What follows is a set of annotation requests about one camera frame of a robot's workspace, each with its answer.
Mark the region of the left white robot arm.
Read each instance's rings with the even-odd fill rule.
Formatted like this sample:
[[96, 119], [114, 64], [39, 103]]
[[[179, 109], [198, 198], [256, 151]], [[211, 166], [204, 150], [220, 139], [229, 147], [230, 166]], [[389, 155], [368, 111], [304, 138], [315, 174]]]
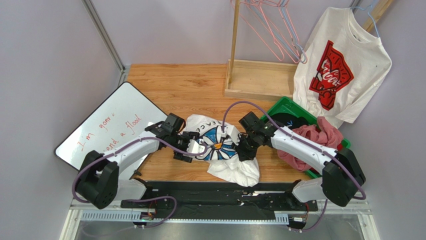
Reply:
[[176, 160], [190, 163], [202, 155], [204, 148], [196, 139], [196, 131], [180, 131], [185, 127], [183, 118], [170, 113], [167, 118], [144, 129], [135, 139], [119, 148], [86, 154], [72, 184], [72, 195], [81, 203], [90, 203], [104, 209], [116, 201], [140, 200], [147, 190], [146, 184], [136, 179], [121, 179], [124, 170], [164, 147], [173, 149]]

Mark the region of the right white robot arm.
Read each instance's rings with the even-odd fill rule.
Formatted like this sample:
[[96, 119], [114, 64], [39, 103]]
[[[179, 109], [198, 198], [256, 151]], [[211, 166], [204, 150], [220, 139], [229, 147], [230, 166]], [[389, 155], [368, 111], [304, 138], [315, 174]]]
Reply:
[[320, 173], [319, 178], [294, 183], [289, 191], [299, 202], [329, 200], [345, 207], [356, 199], [356, 193], [361, 193], [361, 200], [366, 198], [362, 190], [366, 177], [351, 149], [320, 145], [286, 126], [280, 127], [273, 120], [264, 122], [252, 111], [239, 123], [245, 130], [235, 145], [240, 161], [253, 160], [260, 146], [268, 146], [298, 158]]

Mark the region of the white flower print t-shirt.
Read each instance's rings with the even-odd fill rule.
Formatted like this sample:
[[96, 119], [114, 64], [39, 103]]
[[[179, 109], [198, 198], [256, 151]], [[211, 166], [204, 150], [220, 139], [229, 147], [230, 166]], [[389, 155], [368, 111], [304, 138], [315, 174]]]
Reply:
[[207, 172], [212, 176], [243, 187], [257, 185], [260, 180], [257, 159], [240, 161], [232, 138], [222, 136], [222, 125], [222, 121], [205, 115], [192, 114], [187, 118], [184, 131], [199, 133], [197, 141], [208, 145], [205, 155], [196, 156], [195, 160], [208, 162]]

